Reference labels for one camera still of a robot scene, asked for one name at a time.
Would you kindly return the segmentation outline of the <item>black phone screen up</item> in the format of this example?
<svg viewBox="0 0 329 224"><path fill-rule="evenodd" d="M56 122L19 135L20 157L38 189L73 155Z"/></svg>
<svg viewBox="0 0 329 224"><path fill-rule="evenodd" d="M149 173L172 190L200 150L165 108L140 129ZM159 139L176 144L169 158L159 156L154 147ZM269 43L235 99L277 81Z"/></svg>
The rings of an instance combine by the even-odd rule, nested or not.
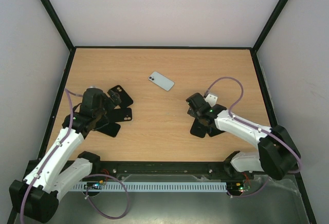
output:
<svg viewBox="0 0 329 224"><path fill-rule="evenodd" d="M204 138L207 133L208 128L195 119L191 126L190 134L199 138Z"/></svg>

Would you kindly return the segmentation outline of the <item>black case with camera holes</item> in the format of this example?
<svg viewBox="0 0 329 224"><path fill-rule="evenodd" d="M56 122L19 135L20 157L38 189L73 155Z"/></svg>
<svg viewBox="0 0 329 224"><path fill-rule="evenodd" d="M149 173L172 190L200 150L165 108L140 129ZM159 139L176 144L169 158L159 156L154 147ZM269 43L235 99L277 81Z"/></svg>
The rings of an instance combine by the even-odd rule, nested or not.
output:
<svg viewBox="0 0 329 224"><path fill-rule="evenodd" d="M127 108L116 108L107 113L107 118L110 123L126 122L132 120L132 109Z"/></svg>

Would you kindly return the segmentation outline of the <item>light blue phone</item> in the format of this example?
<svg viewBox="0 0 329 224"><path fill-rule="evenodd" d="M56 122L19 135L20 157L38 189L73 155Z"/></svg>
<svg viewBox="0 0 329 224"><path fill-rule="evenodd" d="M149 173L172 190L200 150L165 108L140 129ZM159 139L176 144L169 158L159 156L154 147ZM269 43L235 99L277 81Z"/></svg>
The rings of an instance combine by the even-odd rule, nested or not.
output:
<svg viewBox="0 0 329 224"><path fill-rule="evenodd" d="M171 90L175 84L172 80L168 79L167 77L156 71L150 74L148 80L153 82L158 87L164 89L165 91Z"/></svg>

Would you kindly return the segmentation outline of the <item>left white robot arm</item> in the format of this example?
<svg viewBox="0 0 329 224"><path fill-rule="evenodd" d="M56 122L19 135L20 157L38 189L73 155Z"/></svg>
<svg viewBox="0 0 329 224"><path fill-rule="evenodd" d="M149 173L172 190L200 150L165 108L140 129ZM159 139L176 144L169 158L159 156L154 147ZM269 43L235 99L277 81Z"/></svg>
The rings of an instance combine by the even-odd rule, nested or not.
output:
<svg viewBox="0 0 329 224"><path fill-rule="evenodd" d="M104 93L98 88L88 88L81 97L79 111L75 111L72 101L68 102L69 115L49 151L22 181L14 180L9 187L21 223L25 217L48 222L63 197L97 167L100 157L92 153L77 158L67 169L64 165L89 132L121 100L118 93L112 90Z"/></svg>

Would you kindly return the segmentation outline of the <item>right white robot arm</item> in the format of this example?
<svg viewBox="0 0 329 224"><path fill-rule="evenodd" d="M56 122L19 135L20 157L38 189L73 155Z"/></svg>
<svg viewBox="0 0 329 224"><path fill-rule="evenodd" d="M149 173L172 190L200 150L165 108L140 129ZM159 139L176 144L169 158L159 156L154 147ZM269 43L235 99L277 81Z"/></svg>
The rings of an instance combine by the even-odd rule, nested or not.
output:
<svg viewBox="0 0 329 224"><path fill-rule="evenodd" d="M255 153L234 152L224 166L231 179L242 172L264 172L275 180L301 169L301 155L286 128L262 126L234 114L216 103L217 96L195 93L186 99L188 114L194 118L190 133L204 138L230 133L257 149Z"/></svg>

